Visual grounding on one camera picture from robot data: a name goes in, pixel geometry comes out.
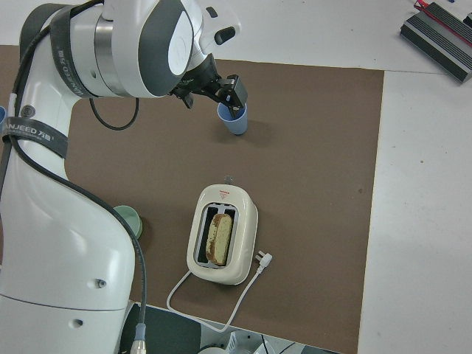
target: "white tabletop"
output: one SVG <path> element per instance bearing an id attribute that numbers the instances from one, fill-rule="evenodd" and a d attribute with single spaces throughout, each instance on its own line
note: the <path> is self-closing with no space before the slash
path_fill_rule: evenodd
<path id="1" fill-rule="evenodd" d="M 0 44 L 44 2 L 2 0 Z M 386 70 L 358 352 L 469 353 L 472 83 L 400 38 L 414 0 L 230 2 L 243 32 L 217 58 Z"/>

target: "velcro strap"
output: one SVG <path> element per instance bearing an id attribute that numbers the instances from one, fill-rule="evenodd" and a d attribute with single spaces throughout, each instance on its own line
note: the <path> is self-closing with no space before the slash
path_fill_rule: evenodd
<path id="1" fill-rule="evenodd" d="M 64 7 L 51 20 L 50 35 L 54 64 L 67 87 L 82 98 L 96 97 L 83 85 L 75 69 L 71 50 L 71 9 Z"/>
<path id="2" fill-rule="evenodd" d="M 22 117 L 5 118 L 1 124 L 1 136 L 4 138 L 9 135 L 37 142 L 63 159 L 66 158 L 67 136 L 39 120 Z"/>

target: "blue cup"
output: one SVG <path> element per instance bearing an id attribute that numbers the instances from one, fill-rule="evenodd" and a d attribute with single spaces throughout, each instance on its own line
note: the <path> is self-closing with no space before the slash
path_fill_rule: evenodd
<path id="1" fill-rule="evenodd" d="M 224 104 L 218 104 L 218 116 L 223 121 L 224 125 L 231 131 L 234 135 L 244 134 L 248 130 L 248 106 L 244 105 L 244 108 L 240 109 L 236 113 L 236 118 L 234 118 L 231 113 L 229 113 L 228 107 Z"/>
<path id="2" fill-rule="evenodd" d="M 0 124 L 3 122 L 3 119 L 7 116 L 7 110 L 0 106 Z"/>

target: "brown table surface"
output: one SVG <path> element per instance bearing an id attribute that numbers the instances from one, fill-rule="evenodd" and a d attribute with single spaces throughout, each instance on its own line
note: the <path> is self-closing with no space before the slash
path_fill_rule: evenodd
<path id="1" fill-rule="evenodd" d="M 0 46 L 0 55 L 6 105 L 18 47 Z M 255 252 L 274 255 L 233 325 L 355 353 L 384 74 L 225 60 L 218 69 L 239 74 L 248 89 L 243 136 L 227 131 L 205 97 L 191 111 L 175 97 L 142 100 L 136 124 L 122 132 L 101 126 L 82 100 L 72 115 L 69 179 L 139 211 L 148 301 L 165 308 L 187 271 L 198 196 L 233 176 L 259 210 Z M 119 125 L 131 117 L 133 100 L 101 99 L 97 107 Z M 173 306 L 226 322 L 249 278 L 231 286 L 190 277 Z M 139 300 L 138 281 L 131 297 Z"/>

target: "green bowl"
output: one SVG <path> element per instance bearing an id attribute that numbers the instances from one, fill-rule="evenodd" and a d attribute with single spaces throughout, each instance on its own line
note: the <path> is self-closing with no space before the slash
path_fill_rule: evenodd
<path id="1" fill-rule="evenodd" d="M 113 209 L 125 219 L 126 223 L 131 227 L 131 230 L 133 230 L 136 238 L 139 238 L 142 233 L 142 221 L 138 212 L 128 205 L 119 205 Z"/>

